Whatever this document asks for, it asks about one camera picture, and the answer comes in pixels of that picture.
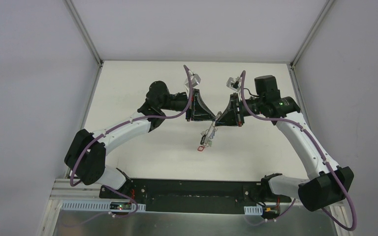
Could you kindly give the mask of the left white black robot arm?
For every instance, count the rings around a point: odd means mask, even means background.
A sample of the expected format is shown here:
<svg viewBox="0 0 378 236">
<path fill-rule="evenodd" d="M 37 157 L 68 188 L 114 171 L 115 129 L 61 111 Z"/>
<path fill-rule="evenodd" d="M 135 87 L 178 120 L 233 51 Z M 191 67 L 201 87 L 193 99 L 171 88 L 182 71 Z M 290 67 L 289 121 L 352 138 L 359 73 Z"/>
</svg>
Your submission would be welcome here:
<svg viewBox="0 0 378 236">
<path fill-rule="evenodd" d="M 163 110 L 182 112 L 187 121 L 215 121 L 216 116 L 205 105 L 200 91 L 171 94 L 163 81 L 155 81 L 143 105 L 128 119 L 105 129 L 78 131 L 67 151 L 64 163 L 85 185 L 98 183 L 111 187 L 119 199 L 130 194 L 126 175 L 105 164 L 106 156 L 125 142 L 158 128 L 165 120 Z"/>
</svg>

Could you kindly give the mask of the large metal keyring disc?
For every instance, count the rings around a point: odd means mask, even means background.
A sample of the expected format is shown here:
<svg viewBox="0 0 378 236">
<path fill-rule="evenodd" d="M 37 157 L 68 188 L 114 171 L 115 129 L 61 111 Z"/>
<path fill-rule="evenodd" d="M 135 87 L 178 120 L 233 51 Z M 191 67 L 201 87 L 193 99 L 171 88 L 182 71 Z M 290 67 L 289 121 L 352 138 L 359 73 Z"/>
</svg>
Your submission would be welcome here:
<svg viewBox="0 0 378 236">
<path fill-rule="evenodd" d="M 200 141 L 200 146 L 204 146 L 205 148 L 211 147 L 212 146 L 212 139 L 215 136 L 216 131 L 218 130 L 216 128 L 216 121 L 218 118 L 222 115 L 222 112 L 219 111 L 215 120 L 212 121 L 211 125 L 209 128 L 201 133 L 201 141 Z"/>
</svg>

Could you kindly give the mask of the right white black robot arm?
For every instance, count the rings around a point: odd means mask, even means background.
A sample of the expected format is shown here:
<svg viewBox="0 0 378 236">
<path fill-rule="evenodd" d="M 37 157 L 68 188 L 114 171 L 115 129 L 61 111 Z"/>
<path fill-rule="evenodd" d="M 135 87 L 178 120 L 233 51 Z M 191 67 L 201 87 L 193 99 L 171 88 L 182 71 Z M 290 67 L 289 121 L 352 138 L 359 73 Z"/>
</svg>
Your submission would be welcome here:
<svg viewBox="0 0 378 236">
<path fill-rule="evenodd" d="M 280 173 L 261 179 L 260 196 L 273 201 L 279 195 L 299 199 L 309 211 L 316 211 L 346 198 L 354 179 L 350 167 L 341 167 L 310 131 L 300 107 L 291 97 L 281 97 L 276 78 L 272 75 L 254 80 L 256 96 L 243 99 L 242 79 L 229 78 L 226 85 L 234 93 L 216 126 L 238 126 L 244 118 L 254 114 L 270 119 L 288 139 L 307 173 L 306 179 L 286 177 Z"/>
</svg>

